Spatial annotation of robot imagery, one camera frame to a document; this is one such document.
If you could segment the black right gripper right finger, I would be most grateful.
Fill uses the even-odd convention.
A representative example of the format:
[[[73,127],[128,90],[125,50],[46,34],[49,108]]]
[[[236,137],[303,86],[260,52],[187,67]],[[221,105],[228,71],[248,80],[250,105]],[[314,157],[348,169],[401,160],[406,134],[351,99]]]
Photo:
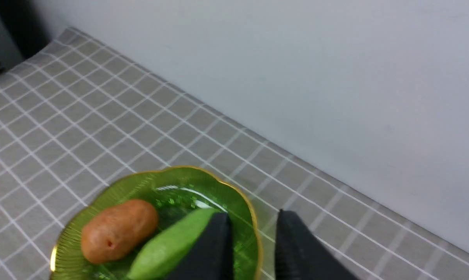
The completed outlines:
[[[277,280],[357,280],[296,212],[283,209],[276,223],[274,271]]]

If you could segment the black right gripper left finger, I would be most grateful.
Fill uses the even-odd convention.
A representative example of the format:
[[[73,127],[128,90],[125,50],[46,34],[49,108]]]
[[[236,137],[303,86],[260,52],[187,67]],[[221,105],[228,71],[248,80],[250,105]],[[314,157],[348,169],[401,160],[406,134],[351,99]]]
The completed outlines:
[[[215,213],[169,280],[233,280],[233,231],[227,213]]]

